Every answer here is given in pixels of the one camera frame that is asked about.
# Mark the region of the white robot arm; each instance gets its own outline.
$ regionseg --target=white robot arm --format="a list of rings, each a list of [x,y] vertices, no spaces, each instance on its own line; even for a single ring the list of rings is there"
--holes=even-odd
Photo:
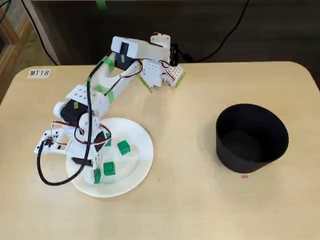
[[[46,130],[34,152],[37,154],[37,168],[40,178],[51,186],[70,182],[82,174],[87,183],[94,184],[94,170],[101,167],[102,147],[110,141],[112,133],[100,124],[100,118],[110,104],[126,88],[134,76],[139,75],[150,87],[161,87],[167,82],[175,87],[182,79],[182,68],[170,66],[170,36],[157,33],[151,36],[151,43],[138,39],[115,36],[111,53],[105,56],[90,73],[84,85],[77,85],[67,96],[67,102],[58,102],[54,121]],[[115,67],[123,69],[121,74],[110,77]],[[79,170],[60,182],[49,182],[41,171],[41,154],[67,154],[79,164]]]

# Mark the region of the paper plate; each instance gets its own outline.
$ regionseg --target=paper plate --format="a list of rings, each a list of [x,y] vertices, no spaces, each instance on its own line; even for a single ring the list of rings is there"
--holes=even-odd
[[[98,184],[89,184],[80,174],[72,183],[81,192],[93,197],[110,198],[129,192],[138,186],[148,175],[153,159],[154,146],[148,132],[139,124],[125,118],[107,118],[101,124],[112,134],[111,146],[103,148],[103,162],[114,162],[115,175],[104,176]],[[126,140],[131,151],[121,155],[117,143]],[[67,156],[66,171],[73,175],[79,165]]]

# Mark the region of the beige table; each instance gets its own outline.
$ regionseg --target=beige table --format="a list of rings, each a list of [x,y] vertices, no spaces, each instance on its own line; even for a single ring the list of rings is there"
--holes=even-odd
[[[93,198],[71,184],[43,184],[34,147],[55,120],[54,105],[92,66],[50,67],[48,79],[13,80],[0,106],[0,239],[3,240],[318,240],[320,94],[292,62],[184,64],[178,89],[152,94],[136,78],[105,117],[138,122],[154,143],[154,162],[137,188]],[[268,108],[287,126],[289,147],[248,178],[215,152],[219,113],[237,103]],[[51,180],[65,157],[44,155]]]

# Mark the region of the black container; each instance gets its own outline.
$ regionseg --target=black container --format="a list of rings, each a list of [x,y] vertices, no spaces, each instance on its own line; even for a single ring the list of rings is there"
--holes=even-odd
[[[226,108],[219,115],[215,130],[219,159],[237,173],[252,173],[277,160],[289,144],[282,121],[271,111],[253,104]]]

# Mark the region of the label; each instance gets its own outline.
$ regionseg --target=label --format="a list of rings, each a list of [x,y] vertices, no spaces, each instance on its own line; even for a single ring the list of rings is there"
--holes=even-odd
[[[47,79],[50,73],[51,69],[31,69],[27,79]]]

